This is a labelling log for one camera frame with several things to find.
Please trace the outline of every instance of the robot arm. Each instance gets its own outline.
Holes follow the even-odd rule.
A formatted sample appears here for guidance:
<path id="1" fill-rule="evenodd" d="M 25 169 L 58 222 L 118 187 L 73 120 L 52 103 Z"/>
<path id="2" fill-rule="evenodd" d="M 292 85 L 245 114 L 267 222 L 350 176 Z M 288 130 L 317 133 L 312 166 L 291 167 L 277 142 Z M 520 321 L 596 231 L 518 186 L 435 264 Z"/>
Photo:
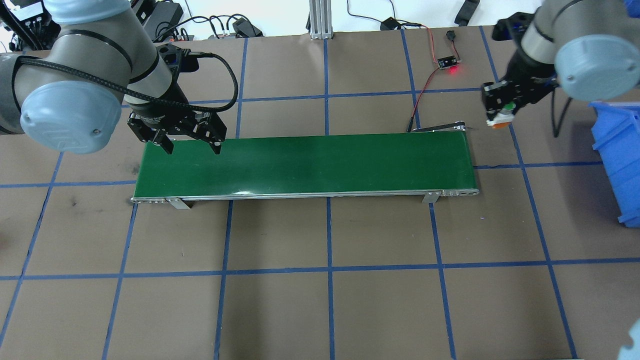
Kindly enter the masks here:
<path id="1" fill-rule="evenodd" d="M 505 76 L 482 86 L 487 124 L 500 127 L 557 86 L 575 99 L 611 99 L 640 85 L 640 19 L 622 0 L 547 0 L 535 15 L 498 22 L 517 50 Z"/>
<path id="2" fill-rule="evenodd" d="M 0 135 L 26 133 L 58 151 L 95 152 L 109 142 L 125 100 L 133 111 L 129 126 L 141 141 L 171 153 L 167 134 L 182 134 L 220 151 L 227 129 L 217 112 L 230 108 L 237 95 L 226 106 L 197 114 L 192 108 L 199 107 L 188 105 L 176 82 L 180 71 L 197 70 L 197 58 L 205 54 L 172 45 L 156 49 L 128 0 L 44 3 L 62 30 L 43 60 L 0 57 Z M 210 55 L 223 61 L 236 84 L 228 64 Z M 149 98 L 124 95 L 117 88 Z"/>

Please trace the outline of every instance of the green conveyor belt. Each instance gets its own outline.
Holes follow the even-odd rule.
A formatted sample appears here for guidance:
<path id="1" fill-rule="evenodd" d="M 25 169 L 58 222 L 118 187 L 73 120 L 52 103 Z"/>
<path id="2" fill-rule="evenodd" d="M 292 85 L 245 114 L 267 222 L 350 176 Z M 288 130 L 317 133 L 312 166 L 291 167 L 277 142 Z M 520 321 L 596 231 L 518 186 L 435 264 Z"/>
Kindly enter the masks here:
<path id="1" fill-rule="evenodd" d="M 477 192 L 464 131 L 147 144 L 133 201 Z"/>

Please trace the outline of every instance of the wire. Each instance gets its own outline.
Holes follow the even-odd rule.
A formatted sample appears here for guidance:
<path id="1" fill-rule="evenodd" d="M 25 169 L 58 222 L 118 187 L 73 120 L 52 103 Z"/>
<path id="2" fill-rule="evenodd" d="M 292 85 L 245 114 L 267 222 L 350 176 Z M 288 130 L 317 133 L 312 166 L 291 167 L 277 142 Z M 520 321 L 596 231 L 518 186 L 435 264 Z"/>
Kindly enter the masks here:
<path id="1" fill-rule="evenodd" d="M 431 32 L 431 28 L 426 25 L 422 25 L 422 27 L 427 29 L 427 31 L 429 32 L 429 38 L 431 38 L 431 58 L 433 59 L 433 63 L 437 64 L 438 62 L 436 61 L 436 49 L 433 45 L 433 33 Z"/>
<path id="2" fill-rule="evenodd" d="M 112 81 L 106 80 L 106 79 L 102 79 L 99 78 L 98 76 L 95 75 L 91 75 L 88 72 L 84 72 L 78 69 L 74 69 L 72 67 L 68 67 L 66 65 L 62 65 L 59 63 L 52 63 L 49 61 L 45 61 L 42 59 L 33 59 L 33 58 L 25 58 L 25 57 L 21 57 L 18 59 L 19 62 L 25 64 L 25 65 L 31 65 L 31 66 L 36 66 L 36 67 L 43 67 L 46 69 L 51 69 L 51 70 L 56 70 L 56 71 L 60 71 L 60 72 L 66 72 L 67 74 L 71 74 L 74 76 L 77 76 L 79 78 L 83 78 L 85 80 L 91 81 L 92 83 L 96 83 L 98 85 L 102 85 L 106 88 L 110 88 L 114 91 L 123 93 L 125 95 L 129 95 L 131 97 L 135 97 L 137 99 L 141 99 L 144 101 L 148 101 L 148 102 L 152 102 L 154 104 L 158 104 L 158 105 L 163 105 L 163 106 L 167 106 L 167 107 L 172 107 L 172 108 L 181 108 L 181 109 L 186 109 L 186 110 L 193 110 L 193 111 L 202 111 L 205 113 L 218 113 L 221 111 L 225 111 L 225 110 L 229 110 L 231 109 L 231 107 L 233 107 L 233 105 L 235 105 L 237 98 L 238 98 L 238 80 L 236 78 L 236 75 L 234 74 L 234 71 L 231 69 L 231 66 L 229 65 L 229 63 L 222 58 L 222 56 L 218 55 L 218 54 L 212 54 L 212 53 L 192 53 L 192 54 L 197 54 L 196 57 L 197 58 L 216 58 L 218 59 L 220 62 L 222 62 L 222 64 L 225 66 L 225 68 L 227 68 L 227 71 L 229 71 L 229 74 L 231 75 L 231 80 L 234 83 L 234 95 L 231 98 L 231 101 L 229 101 L 228 104 L 217 107 L 217 108 L 206 108 L 204 106 L 195 106 L 195 105 L 191 105 L 191 104 L 187 104 L 184 102 L 177 102 L 177 101 L 171 101 L 171 100 L 164 100 L 164 99 L 158 99 L 157 97 L 152 97 L 149 95 L 145 95 L 143 93 L 139 93 L 133 90 L 130 90 L 124 86 L 120 86 Z"/>
<path id="3" fill-rule="evenodd" d="M 573 98 L 570 97 L 564 103 L 564 107 L 562 109 L 562 112 L 560 113 L 560 119 L 558 120 L 556 126 L 556 89 L 554 88 L 553 92 L 551 93 L 551 127 L 554 132 L 554 138 L 557 138 L 560 135 L 560 129 L 562 128 L 564 117 L 566 116 L 566 112 L 567 110 L 569 110 L 569 105 L 571 105 L 572 101 Z"/>
<path id="4" fill-rule="evenodd" d="M 185 28 L 180 29 L 180 36 L 182 36 L 183 41 L 189 41 L 189 33 Z"/>
<path id="5" fill-rule="evenodd" d="M 211 15 L 209 17 L 209 20 L 213 20 L 213 19 L 217 19 L 220 22 L 220 29 L 222 29 L 222 32 L 225 32 L 225 26 L 224 24 L 222 24 L 222 20 L 220 19 L 220 16 L 215 16 L 215 15 Z"/>
<path id="6" fill-rule="evenodd" d="M 456 49 L 456 43 L 451 40 L 451 46 L 453 47 L 453 52 L 456 53 L 456 58 L 460 61 L 460 54 L 458 54 L 458 50 Z"/>
<path id="7" fill-rule="evenodd" d="M 361 17 L 363 19 L 369 19 L 369 20 L 373 20 L 373 21 L 377 21 L 380 24 L 382 24 L 382 21 L 378 20 L 378 19 L 374 19 L 372 17 L 368 17 L 368 16 L 364 16 L 364 15 L 355 15 L 353 13 L 351 13 L 351 10 L 349 10 L 349 0 L 347 0 L 347 13 L 353 17 Z"/>
<path id="8" fill-rule="evenodd" d="M 391 10 L 394 12 L 394 19 L 396 18 L 396 6 L 394 5 L 394 0 L 389 0 L 391 3 Z"/>
<path id="9" fill-rule="evenodd" d="M 191 8 L 189 7 L 189 1 L 184 0 L 184 3 L 187 4 L 187 10 L 189 10 L 189 16 L 193 17 L 193 14 L 191 13 Z"/>
<path id="10" fill-rule="evenodd" d="M 436 72 L 438 72 L 438 70 L 440 70 L 440 68 L 435 69 L 431 73 L 431 75 L 429 75 L 429 78 L 427 79 L 427 82 L 424 84 L 422 91 L 420 91 L 420 95 L 418 95 L 418 99 L 415 101 L 415 106 L 413 107 L 413 111 L 411 112 L 411 117 L 409 118 L 409 124 L 406 127 L 407 133 L 410 133 L 411 130 L 413 129 L 413 119 L 415 118 L 415 114 L 418 111 L 418 104 L 420 104 L 420 99 L 422 98 L 422 94 L 424 94 L 424 92 L 427 90 L 427 87 L 429 87 L 429 84 L 431 84 L 431 80 L 433 80 L 433 76 L 436 74 Z"/>
<path id="11" fill-rule="evenodd" d="M 194 21 L 194 20 L 196 20 L 196 19 L 203 19 L 203 20 L 204 20 L 204 21 L 200 21 L 200 22 L 198 22 L 198 23 L 205 22 L 205 21 L 209 22 L 209 25 L 211 25 L 211 29 L 213 30 L 214 35 L 216 35 L 216 38 L 220 38 L 220 37 L 218 36 L 218 33 L 216 32 L 216 27 L 215 27 L 215 26 L 213 26 L 213 22 L 211 21 L 211 19 L 210 19 L 210 18 L 208 18 L 208 17 L 204 17 L 204 16 L 194 16 L 194 17 L 190 17 L 190 18 L 186 19 L 185 21 L 179 22 L 178 24 L 176 24 L 176 25 L 174 25 L 174 26 L 172 26 L 172 27 L 168 28 L 164 33 L 162 33 L 162 34 L 161 34 L 161 35 L 159 35 L 159 36 L 156 36 L 156 38 L 154 39 L 154 42 L 161 41 L 161 39 L 163 39 L 163 38 L 165 38 L 165 37 L 166 37 L 165 35 L 167 35 L 167 34 L 169 34 L 169 33 L 173 32 L 173 30 L 177 29 L 179 26 L 185 25 L 187 22 L 189 22 L 189 21 Z M 158 30 L 158 28 L 160 27 L 160 25 L 161 25 L 161 24 L 163 24 L 163 23 L 167 23 L 167 22 L 166 22 L 166 21 L 162 21 L 162 22 L 160 22 L 160 23 L 156 26 L 156 33 L 157 33 L 157 30 Z"/>

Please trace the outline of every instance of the blue plastic bin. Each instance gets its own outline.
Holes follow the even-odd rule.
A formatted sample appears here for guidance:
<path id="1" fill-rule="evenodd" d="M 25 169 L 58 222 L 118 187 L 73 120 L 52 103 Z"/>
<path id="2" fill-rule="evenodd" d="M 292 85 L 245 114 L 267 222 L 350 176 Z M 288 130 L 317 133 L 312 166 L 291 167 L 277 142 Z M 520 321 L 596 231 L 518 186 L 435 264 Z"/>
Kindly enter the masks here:
<path id="1" fill-rule="evenodd" d="M 640 102 L 592 102 L 591 129 L 627 227 L 640 227 Z"/>

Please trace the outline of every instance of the light blue joint cap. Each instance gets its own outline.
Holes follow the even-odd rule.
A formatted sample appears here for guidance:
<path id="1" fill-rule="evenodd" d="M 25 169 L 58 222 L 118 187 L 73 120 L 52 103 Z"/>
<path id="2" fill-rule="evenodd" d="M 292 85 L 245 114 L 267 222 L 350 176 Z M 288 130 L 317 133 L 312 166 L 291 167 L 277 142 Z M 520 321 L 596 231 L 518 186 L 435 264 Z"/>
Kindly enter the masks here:
<path id="1" fill-rule="evenodd" d="M 107 145 L 121 112 L 109 90 L 85 81 L 59 81 L 27 96 L 20 125 L 46 147 L 89 154 Z"/>
<path id="2" fill-rule="evenodd" d="M 560 48 L 556 72 L 570 97 L 583 101 L 611 99 L 640 81 L 640 50 L 613 35 L 586 35 Z"/>
<path id="3" fill-rule="evenodd" d="M 44 7 L 60 25 L 86 24 L 131 9 L 127 0 L 44 0 Z"/>
<path id="4" fill-rule="evenodd" d="M 618 360 L 640 359 L 640 320 L 629 330 L 629 336 L 634 341 L 634 345 L 622 347 L 618 353 Z"/>

